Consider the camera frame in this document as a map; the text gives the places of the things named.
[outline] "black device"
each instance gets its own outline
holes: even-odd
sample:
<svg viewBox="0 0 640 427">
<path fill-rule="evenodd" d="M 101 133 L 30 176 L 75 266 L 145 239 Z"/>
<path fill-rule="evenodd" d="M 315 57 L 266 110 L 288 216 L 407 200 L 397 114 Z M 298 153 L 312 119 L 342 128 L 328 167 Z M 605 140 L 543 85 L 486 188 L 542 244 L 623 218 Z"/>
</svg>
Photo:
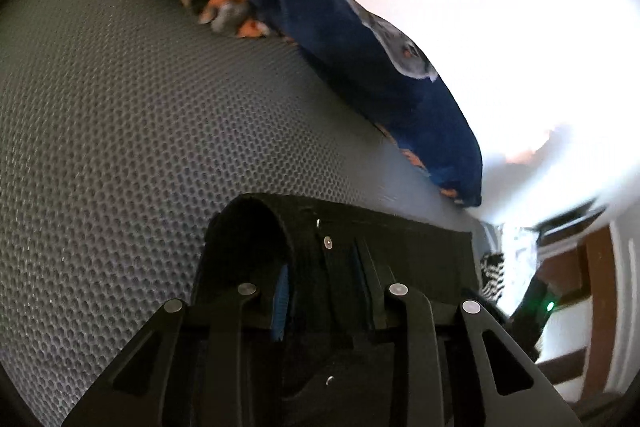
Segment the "black device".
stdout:
<svg viewBox="0 0 640 427">
<path fill-rule="evenodd" d="M 478 301 L 454 302 L 467 239 L 242 196 L 209 227 L 192 303 L 165 302 L 63 426 L 580 425 Z"/>
</svg>

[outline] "metal pin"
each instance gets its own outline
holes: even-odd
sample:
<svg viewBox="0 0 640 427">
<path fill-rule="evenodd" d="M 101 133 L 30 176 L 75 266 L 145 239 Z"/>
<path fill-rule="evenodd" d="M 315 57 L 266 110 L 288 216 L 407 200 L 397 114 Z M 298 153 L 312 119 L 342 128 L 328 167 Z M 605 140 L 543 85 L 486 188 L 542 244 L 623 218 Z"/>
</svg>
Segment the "metal pin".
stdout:
<svg viewBox="0 0 640 427">
<path fill-rule="evenodd" d="M 253 295 L 255 290 L 255 284 L 251 284 L 250 282 L 243 282 L 238 286 L 238 293 L 240 295 Z"/>
<path fill-rule="evenodd" d="M 462 303 L 462 309 L 467 313 L 475 315 L 477 313 L 480 313 L 481 307 L 480 304 L 478 304 L 476 301 L 464 301 Z"/>
<path fill-rule="evenodd" d="M 407 295 L 407 293 L 409 293 L 409 288 L 407 288 L 401 282 L 396 282 L 396 283 L 393 283 L 391 286 L 389 286 L 389 291 L 393 295 L 396 295 L 398 297 L 402 297 L 403 295 Z"/>
<path fill-rule="evenodd" d="M 167 313 L 179 312 L 182 309 L 182 301 L 180 299 L 171 299 L 164 303 L 164 311 Z"/>
</svg>

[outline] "textured mattress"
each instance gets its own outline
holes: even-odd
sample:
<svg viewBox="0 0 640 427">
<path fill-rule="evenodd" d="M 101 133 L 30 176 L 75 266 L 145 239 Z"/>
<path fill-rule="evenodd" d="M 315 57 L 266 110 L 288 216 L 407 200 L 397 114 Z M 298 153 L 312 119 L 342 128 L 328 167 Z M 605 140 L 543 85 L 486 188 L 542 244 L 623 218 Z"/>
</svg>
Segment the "textured mattress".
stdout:
<svg viewBox="0 0 640 427">
<path fill-rule="evenodd" d="M 177 0 L 0 4 L 0 363 L 47 427 L 164 300 L 242 192 L 476 226 L 279 39 Z"/>
</svg>

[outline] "dotted surface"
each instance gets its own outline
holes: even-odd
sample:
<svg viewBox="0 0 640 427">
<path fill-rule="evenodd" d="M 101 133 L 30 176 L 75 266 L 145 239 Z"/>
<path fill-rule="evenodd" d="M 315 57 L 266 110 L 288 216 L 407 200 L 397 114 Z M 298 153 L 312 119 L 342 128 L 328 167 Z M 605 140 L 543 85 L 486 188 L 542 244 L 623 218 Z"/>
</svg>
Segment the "dotted surface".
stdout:
<svg viewBox="0 0 640 427">
<path fill-rule="evenodd" d="M 209 219 L 251 191 L 468 228 L 279 39 L 177 0 L 2 2 L 0 362 L 45 426 L 188 299 Z"/>
</svg>

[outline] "honeycomb textured surface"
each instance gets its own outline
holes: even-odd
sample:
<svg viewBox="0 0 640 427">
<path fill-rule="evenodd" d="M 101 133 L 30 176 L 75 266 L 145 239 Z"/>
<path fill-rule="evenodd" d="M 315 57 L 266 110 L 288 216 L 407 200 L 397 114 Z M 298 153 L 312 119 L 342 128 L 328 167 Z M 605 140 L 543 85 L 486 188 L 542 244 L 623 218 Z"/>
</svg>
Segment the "honeycomb textured surface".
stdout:
<svg viewBox="0 0 640 427">
<path fill-rule="evenodd" d="M 300 194 L 468 230 L 279 39 L 177 0 L 0 4 L 0 363 L 46 427 L 167 299 L 212 214 Z"/>
</svg>

